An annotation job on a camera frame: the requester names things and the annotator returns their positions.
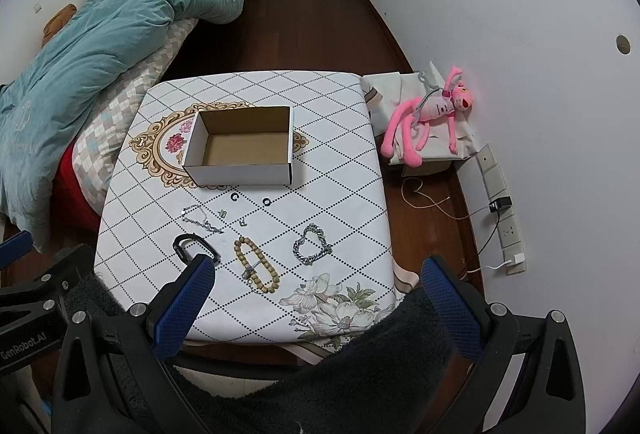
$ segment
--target open white box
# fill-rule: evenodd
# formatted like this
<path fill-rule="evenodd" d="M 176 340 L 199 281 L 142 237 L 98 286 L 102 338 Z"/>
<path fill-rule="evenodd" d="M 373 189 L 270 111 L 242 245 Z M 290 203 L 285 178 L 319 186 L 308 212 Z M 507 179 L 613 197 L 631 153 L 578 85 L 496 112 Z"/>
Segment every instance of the open white box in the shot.
<path fill-rule="evenodd" d="M 293 108 L 201 110 L 182 166 L 199 187 L 290 185 Z"/>

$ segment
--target black fleece blanket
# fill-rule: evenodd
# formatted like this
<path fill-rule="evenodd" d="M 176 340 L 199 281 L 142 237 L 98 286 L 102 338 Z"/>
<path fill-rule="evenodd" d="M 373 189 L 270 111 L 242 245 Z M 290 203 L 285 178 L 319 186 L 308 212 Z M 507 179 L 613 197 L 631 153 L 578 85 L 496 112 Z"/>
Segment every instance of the black fleece blanket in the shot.
<path fill-rule="evenodd" d="M 71 316 L 124 312 L 95 277 L 68 295 Z M 339 353 L 244 398 L 212 396 L 172 370 L 178 387 L 216 434 L 412 434 L 420 424 L 452 352 L 452 340 L 422 289 Z M 153 431 L 126 362 L 120 384 L 133 414 Z"/>

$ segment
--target pink toy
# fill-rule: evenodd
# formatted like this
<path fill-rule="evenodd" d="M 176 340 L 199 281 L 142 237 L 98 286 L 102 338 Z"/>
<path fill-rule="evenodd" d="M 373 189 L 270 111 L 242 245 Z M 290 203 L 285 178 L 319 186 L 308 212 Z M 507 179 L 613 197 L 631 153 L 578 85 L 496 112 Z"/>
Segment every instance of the pink toy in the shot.
<path fill-rule="evenodd" d="M 402 159 L 410 167 L 422 165 L 422 158 L 417 154 L 416 150 L 422 150 L 429 139 L 429 122 L 444 115 L 447 116 L 447 124 L 449 126 L 449 150 L 452 154 L 458 153 L 455 123 L 456 110 L 466 112 L 471 109 L 474 102 L 474 98 L 466 90 L 464 82 L 460 78 L 454 82 L 456 77 L 461 75 L 462 70 L 460 68 L 451 67 L 444 90 L 429 96 L 418 114 L 414 114 L 414 112 L 424 99 L 423 97 L 410 99 L 398 105 L 398 108 L 394 110 L 388 127 L 386 127 L 385 139 L 382 142 L 382 147 L 380 147 L 380 153 L 385 158 L 390 158 L 394 155 L 396 129 L 398 125 L 402 125 L 402 149 L 404 149 Z M 420 123 L 424 130 L 414 149 L 411 129 L 414 124 Z"/>

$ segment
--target red flower print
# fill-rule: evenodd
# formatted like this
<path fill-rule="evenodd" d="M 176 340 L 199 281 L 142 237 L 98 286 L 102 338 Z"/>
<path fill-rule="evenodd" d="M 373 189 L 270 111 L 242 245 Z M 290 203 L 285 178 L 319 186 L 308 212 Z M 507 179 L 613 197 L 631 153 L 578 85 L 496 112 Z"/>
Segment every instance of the red flower print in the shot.
<path fill-rule="evenodd" d="M 169 138 L 169 141 L 167 141 L 166 149 L 169 150 L 171 154 L 175 154 L 185 143 L 187 143 L 187 141 L 184 140 L 182 134 L 174 134 Z"/>
<path fill-rule="evenodd" d="M 193 118 L 180 125 L 180 132 L 189 133 L 191 132 L 191 127 L 193 127 Z"/>

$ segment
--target red fabric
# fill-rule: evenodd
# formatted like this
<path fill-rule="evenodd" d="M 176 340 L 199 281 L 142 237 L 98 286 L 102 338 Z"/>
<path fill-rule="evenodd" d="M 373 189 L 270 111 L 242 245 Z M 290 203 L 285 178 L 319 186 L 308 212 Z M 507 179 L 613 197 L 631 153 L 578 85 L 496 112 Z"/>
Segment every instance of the red fabric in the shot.
<path fill-rule="evenodd" d="M 100 216 L 85 200 L 72 165 L 75 140 L 66 148 L 53 179 L 51 214 L 58 221 L 70 226 L 98 233 Z"/>

